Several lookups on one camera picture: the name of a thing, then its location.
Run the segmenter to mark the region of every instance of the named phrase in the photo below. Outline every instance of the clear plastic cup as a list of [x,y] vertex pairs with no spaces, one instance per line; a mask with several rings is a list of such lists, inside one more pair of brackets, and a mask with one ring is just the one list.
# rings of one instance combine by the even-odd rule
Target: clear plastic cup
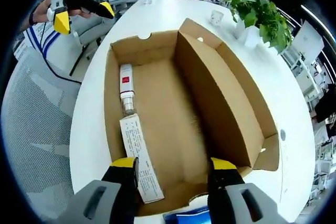
[[214,25],[214,26],[218,26],[222,22],[223,16],[224,16],[223,13],[221,13],[217,10],[212,10],[211,18],[210,18],[211,24]]

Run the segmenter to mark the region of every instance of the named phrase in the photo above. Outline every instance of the white table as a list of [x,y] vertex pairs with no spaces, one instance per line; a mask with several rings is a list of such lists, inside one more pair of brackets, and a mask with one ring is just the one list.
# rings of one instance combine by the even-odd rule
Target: white table
[[[224,13],[220,27],[209,23],[211,11]],[[103,106],[104,73],[111,42],[151,32],[178,29],[191,18],[226,42],[239,57],[260,88],[277,128],[286,133],[280,140],[280,164],[276,172],[256,170],[244,180],[254,183],[278,203],[278,210],[294,221],[306,204],[315,167],[314,134],[305,99],[287,64],[263,45],[244,48],[234,37],[235,23],[227,8],[198,0],[153,0],[136,2],[112,27],[86,72],[76,102],[70,136],[70,169],[74,192],[94,179],[101,179],[111,163]],[[137,218],[159,221],[160,215]]]

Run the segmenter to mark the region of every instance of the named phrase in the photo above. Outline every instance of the mesh chair back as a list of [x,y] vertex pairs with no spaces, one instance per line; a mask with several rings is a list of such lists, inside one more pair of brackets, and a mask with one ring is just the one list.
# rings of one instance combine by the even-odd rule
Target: mesh chair back
[[41,219],[57,218],[74,194],[69,139],[79,87],[56,77],[42,56],[28,48],[5,92],[1,122],[7,158]]

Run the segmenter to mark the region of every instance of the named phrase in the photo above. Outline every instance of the green leaves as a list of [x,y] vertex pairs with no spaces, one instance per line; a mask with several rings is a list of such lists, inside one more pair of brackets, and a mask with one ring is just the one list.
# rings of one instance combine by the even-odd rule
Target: green leaves
[[245,27],[254,26],[257,20],[256,12],[252,9],[244,18]]
[[238,14],[245,27],[257,26],[264,42],[270,42],[271,47],[279,51],[285,49],[292,41],[287,20],[278,12],[275,4],[269,0],[226,0],[230,1],[230,10]]

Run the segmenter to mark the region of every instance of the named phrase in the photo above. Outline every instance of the red label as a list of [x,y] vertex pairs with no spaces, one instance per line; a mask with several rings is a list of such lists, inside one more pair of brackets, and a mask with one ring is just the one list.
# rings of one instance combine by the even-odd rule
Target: red label
[[123,77],[122,80],[121,80],[121,82],[122,83],[130,82],[130,77],[129,76]]

